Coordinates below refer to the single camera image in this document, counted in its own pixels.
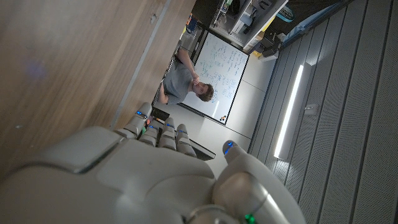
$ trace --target whiteboard frame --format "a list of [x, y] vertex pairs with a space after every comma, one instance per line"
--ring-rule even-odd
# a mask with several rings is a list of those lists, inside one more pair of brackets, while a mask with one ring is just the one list
[[[212, 30], [210, 30], [210, 29], [207, 29], [206, 27], [204, 27], [204, 29], [207, 30], [208, 32], [206, 33], [206, 37], [205, 37], [205, 40], [203, 41], [203, 45], [204, 45], [205, 42], [206, 42], [206, 39], [207, 39], [208, 34], [211, 33], [211, 34], [213, 34], [214, 36], [216, 36], [217, 38], [219, 38], [220, 40], [224, 41], [226, 44], [229, 44], [230, 46], [232, 46], [232, 47], [238, 49], [240, 52], [242, 52], [242, 53], [244, 53], [245, 55], [247, 55], [247, 56], [248, 56], [248, 59], [246, 60], [246, 63], [244, 64], [244, 68], [243, 68], [243, 71], [242, 71], [242, 74], [241, 74], [241, 78], [239, 79], [238, 86], [236, 87], [236, 92], [235, 92], [235, 94], [234, 94], [234, 98], [232, 99], [231, 106], [229, 107], [228, 114], [227, 114], [227, 117], [226, 117], [226, 119], [225, 119], [225, 123], [222, 123], [222, 122], [219, 121], [218, 119], [214, 119], [214, 118], [212, 118], [211, 116], [208, 116], [207, 114], [202, 113], [202, 112], [196, 110], [195, 108], [192, 108], [192, 107], [190, 107], [190, 106], [188, 106], [188, 105], [186, 105], [186, 104], [184, 104], [184, 103], [178, 103], [178, 105], [181, 106], [181, 107], [183, 107], [183, 108], [185, 108], [185, 109], [187, 109], [187, 110], [190, 110], [190, 111], [194, 112], [194, 113], [197, 114], [197, 115], [200, 115], [200, 116], [202, 116], [202, 117], [206, 117], [206, 118], [208, 118], [208, 119], [210, 119], [210, 120], [216, 121], [217, 123], [220, 123], [220, 124], [222, 124], [222, 125], [225, 126], [226, 123], [228, 122], [229, 114], [231, 113], [231, 109], [232, 109], [232, 106], [233, 106], [233, 104], [234, 104], [236, 94], [238, 93], [239, 86], [241, 85], [242, 77], [243, 77], [244, 71], [246, 70], [246, 66], [248, 65], [248, 61], [249, 61], [250, 55], [248, 55], [247, 53], [243, 52], [241, 49], [237, 48], [236, 46], [234, 46], [234, 45], [231, 44], [230, 42], [227, 42], [227, 41], [225, 40], [225, 38], [223, 38], [222, 36], [220, 36], [220, 35], [217, 34], [216, 32], [214, 32], [214, 31], [212, 31]], [[193, 62], [193, 64], [194, 64], [195, 66], [196, 66], [197, 61], [198, 61], [198, 59], [199, 59], [201, 50], [203, 49], [203, 45], [200, 47], [200, 50], [199, 50], [197, 59], [195, 60], [195, 62]]]

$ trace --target whiteboard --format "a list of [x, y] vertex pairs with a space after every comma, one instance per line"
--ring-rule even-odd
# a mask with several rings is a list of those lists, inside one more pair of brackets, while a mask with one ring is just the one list
[[195, 70], [201, 82], [213, 85], [213, 99], [203, 102], [190, 92], [182, 103], [225, 124], [248, 58], [242, 51], [208, 33]]

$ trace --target gray t-shirt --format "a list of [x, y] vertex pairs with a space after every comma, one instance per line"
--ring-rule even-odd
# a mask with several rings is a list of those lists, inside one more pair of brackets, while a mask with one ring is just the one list
[[164, 92], [169, 97], [167, 104], [181, 103], [188, 94], [188, 87], [191, 81], [192, 74], [188, 67], [175, 60], [163, 80]]

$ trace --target curly hair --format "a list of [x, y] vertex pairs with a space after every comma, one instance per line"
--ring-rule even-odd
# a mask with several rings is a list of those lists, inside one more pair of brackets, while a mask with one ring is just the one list
[[201, 99], [204, 102], [210, 101], [214, 95], [214, 88], [210, 84], [206, 84], [209, 88], [207, 89], [207, 92], [204, 94], [199, 95], [199, 99]]

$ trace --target robotic arm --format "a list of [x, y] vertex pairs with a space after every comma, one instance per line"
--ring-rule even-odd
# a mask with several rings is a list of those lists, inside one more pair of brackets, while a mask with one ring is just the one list
[[144, 103], [123, 128], [91, 127], [16, 166], [0, 182], [0, 223], [305, 223], [273, 173], [234, 141], [215, 179], [187, 129], [142, 128]]

